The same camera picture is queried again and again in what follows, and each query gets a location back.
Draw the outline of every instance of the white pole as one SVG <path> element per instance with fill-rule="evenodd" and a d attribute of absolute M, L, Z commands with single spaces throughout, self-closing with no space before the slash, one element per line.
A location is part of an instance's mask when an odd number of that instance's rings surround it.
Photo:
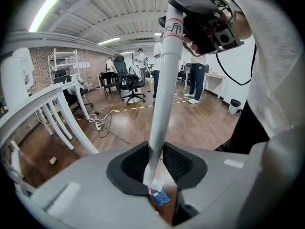
<path fill-rule="evenodd" d="M 176 88 L 178 64 L 181 59 L 183 42 L 183 13 L 168 5 L 163 47 L 162 63 L 154 107 L 152 130 L 149 140 L 149 163 L 145 169 L 143 183 L 151 186 L 156 172 L 165 135 L 171 116 L 173 97 Z"/>

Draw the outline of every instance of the blue card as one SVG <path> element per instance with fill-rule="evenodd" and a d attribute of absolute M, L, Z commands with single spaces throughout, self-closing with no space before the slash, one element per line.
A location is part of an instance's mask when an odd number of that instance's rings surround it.
<path fill-rule="evenodd" d="M 163 189 L 161 192 L 155 192 L 153 197 L 154 200 L 156 200 L 158 206 L 163 206 L 164 204 L 167 204 L 169 201 L 171 201 Z"/>

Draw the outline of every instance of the brick wall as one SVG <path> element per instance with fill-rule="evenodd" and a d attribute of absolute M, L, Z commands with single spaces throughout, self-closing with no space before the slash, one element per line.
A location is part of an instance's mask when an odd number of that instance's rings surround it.
<path fill-rule="evenodd" d="M 32 94 L 35 94 L 51 84 L 49 68 L 48 68 L 48 55 L 50 55 L 53 52 L 54 48 L 40 47 L 40 48 L 30 48 L 29 50 L 34 65 L 34 71 L 33 71 L 34 84 L 30 88 L 30 92 Z M 64 47 L 56 48 L 57 52 L 72 52 L 73 50 L 75 49 L 64 48 Z M 90 63 L 89 68 L 80 69 L 81 78 L 87 80 L 87 83 L 89 85 L 91 84 L 90 87 L 99 87 L 97 75 L 99 75 L 100 72 L 105 71 L 105 63 L 109 55 L 100 52 L 84 50 L 84 49 L 77 49 L 77 53 L 78 53 L 79 62 Z M 3 97 L 1 84 L 0 84 L 0 96 Z M 35 114 L 29 117 L 27 119 L 27 122 L 22 124 L 22 127 L 16 131 L 16 134 L 13 137 L 15 142 L 18 144 L 25 137 L 25 135 L 38 123 L 39 121 L 36 118 Z"/>

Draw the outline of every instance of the wooden floor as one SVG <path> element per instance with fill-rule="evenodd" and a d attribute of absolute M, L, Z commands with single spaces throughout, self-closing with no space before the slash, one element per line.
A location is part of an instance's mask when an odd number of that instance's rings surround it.
<path fill-rule="evenodd" d="M 93 103 L 94 109 L 87 107 L 87 110 L 89 114 L 93 114 L 95 110 L 98 112 L 105 110 L 101 112 L 99 117 L 103 118 L 113 109 L 122 110 L 152 105 L 153 92 L 148 93 L 144 88 L 138 91 L 138 93 L 140 92 L 146 94 L 146 102 L 143 103 L 139 100 L 136 103 L 132 103 L 131 101 L 132 104 L 127 106 L 126 102 L 121 101 L 118 94 L 110 95 L 108 101 L 106 101 L 100 89 L 90 91 L 86 95 L 85 102 Z M 179 97 L 184 97 L 183 94 L 186 91 L 181 86 L 177 86 L 176 93 Z M 174 97 L 174 102 L 178 101 L 181 100 Z M 110 127 L 111 132 L 104 138 L 99 137 L 94 123 L 89 123 L 86 120 L 79 120 L 78 123 L 90 141 L 102 152 L 121 148 L 127 143 L 132 144 L 149 140 L 153 109 L 154 107 L 146 107 L 113 113 Z M 84 118 L 81 111 L 77 111 L 74 116 L 76 119 Z M 188 102 L 173 104 L 166 141 L 214 150 L 230 138 L 238 117 L 239 114 L 230 114 L 227 107 L 221 103 L 221 100 L 207 92 L 203 92 L 199 104 L 189 104 Z M 105 126 L 107 128 L 109 128 L 110 119 L 110 116 L 105 119 Z M 68 130 L 73 136 L 71 140 L 75 147 L 73 151 L 69 150 L 56 134 L 50 136 L 43 125 L 40 125 L 23 142 L 20 147 L 20 165 L 25 180 L 29 184 L 38 187 L 77 159 L 89 155 L 88 151 L 77 140 L 72 131 L 69 128 Z M 100 132 L 100 136 L 105 134 L 107 134 L 107 130 Z M 52 166 L 49 160 L 53 156 L 57 158 L 57 162 Z M 171 198 L 171 202 L 162 207 L 157 207 L 153 199 L 151 199 L 151 202 L 160 215 L 170 223 L 177 191 L 176 185 L 162 161 L 159 162 L 155 178 L 165 182 L 164 187 Z"/>

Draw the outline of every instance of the white desk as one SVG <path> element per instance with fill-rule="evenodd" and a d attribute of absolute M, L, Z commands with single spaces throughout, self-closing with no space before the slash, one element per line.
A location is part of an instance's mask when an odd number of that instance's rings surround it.
<path fill-rule="evenodd" d="M 188 80 L 188 76 L 189 76 L 190 71 L 186 71 L 185 73 L 186 74 L 185 74 L 185 86 L 184 86 L 184 89 L 186 90 L 186 88 L 187 88 L 187 80 Z M 219 99 L 220 95 L 223 93 L 223 90 L 224 90 L 224 81 L 223 81 L 223 79 L 225 79 L 225 77 L 222 76 L 222 75 L 218 75 L 218 74 L 205 73 L 204 74 L 204 80 L 203 80 L 203 91 L 206 88 L 206 82 L 207 82 L 207 78 L 208 77 L 214 77 L 214 78 L 221 79 L 221 87 L 220 87 L 221 90 L 219 91 L 219 94 L 217 96 L 217 98 Z"/>

